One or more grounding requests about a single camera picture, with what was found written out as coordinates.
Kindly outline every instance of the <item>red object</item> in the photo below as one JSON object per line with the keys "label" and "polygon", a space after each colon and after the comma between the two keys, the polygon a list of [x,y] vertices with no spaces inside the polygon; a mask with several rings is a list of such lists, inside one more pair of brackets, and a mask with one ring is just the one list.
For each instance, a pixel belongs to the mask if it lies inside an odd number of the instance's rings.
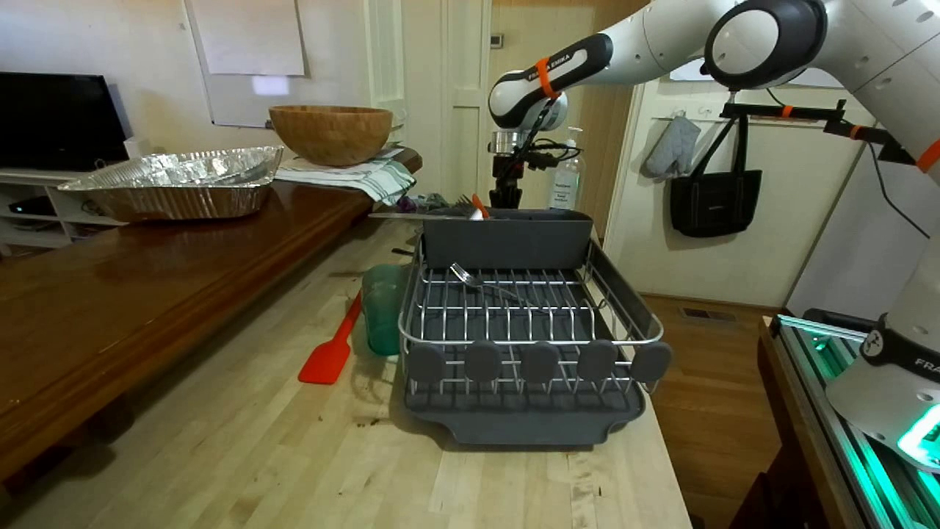
{"label": "red object", "polygon": [[332,342],[318,345],[315,354],[307,360],[307,364],[298,374],[301,382],[336,386],[342,379],[345,364],[349,360],[349,336],[357,329],[360,313],[362,313],[362,295],[357,295]]}

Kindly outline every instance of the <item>green light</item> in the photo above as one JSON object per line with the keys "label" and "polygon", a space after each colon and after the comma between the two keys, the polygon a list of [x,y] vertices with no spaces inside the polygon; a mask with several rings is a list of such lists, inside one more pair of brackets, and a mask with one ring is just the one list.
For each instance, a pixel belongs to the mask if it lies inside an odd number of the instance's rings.
{"label": "green light", "polygon": [[899,442],[899,448],[922,461],[940,461],[940,407],[932,407]]}

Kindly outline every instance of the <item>hanging bag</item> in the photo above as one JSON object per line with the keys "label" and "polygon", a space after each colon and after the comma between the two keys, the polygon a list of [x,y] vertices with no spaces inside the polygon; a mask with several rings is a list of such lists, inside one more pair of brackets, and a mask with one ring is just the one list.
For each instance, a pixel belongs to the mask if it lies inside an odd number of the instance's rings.
{"label": "hanging bag", "polygon": [[[737,125],[733,174],[705,174],[713,149]],[[744,233],[758,210],[762,170],[747,170],[747,114],[733,119],[689,179],[671,179],[674,230],[691,239]]]}

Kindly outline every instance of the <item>dish rack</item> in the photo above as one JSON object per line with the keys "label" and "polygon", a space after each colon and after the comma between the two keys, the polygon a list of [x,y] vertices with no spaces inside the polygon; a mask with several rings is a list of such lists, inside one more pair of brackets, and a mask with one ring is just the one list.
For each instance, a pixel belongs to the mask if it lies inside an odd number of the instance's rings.
{"label": "dish rack", "polygon": [[595,448],[674,355],[572,211],[426,223],[399,333],[408,415],[462,448]]}

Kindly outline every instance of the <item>black monitor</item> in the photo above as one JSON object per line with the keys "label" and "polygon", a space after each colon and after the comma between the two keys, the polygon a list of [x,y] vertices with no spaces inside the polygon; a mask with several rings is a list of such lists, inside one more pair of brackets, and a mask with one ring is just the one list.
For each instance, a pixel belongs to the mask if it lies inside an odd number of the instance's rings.
{"label": "black monitor", "polygon": [[104,77],[0,70],[0,167],[95,170],[126,132]]}

